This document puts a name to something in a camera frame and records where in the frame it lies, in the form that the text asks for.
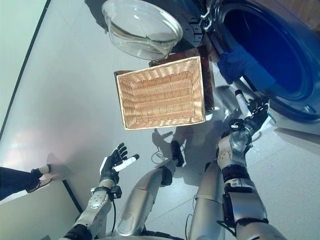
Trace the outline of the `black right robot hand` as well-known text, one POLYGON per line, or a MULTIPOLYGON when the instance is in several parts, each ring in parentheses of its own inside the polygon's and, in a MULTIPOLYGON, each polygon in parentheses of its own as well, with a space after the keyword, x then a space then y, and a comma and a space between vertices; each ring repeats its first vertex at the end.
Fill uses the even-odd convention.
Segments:
POLYGON ((269 117, 269 99, 267 97, 257 97, 247 100, 240 89, 237 89, 234 93, 241 113, 244 116, 244 127, 253 136, 262 128, 269 117))

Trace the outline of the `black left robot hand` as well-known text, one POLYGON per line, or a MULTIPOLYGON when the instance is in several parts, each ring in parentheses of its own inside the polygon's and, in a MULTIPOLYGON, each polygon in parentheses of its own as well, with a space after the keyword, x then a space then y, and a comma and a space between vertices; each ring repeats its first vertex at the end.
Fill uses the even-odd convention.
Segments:
POLYGON ((128 157, 126 145, 120 143, 109 156, 106 156, 99 169, 100 182, 110 180, 114 185, 119 182, 119 172, 136 162, 140 158, 139 154, 128 157))

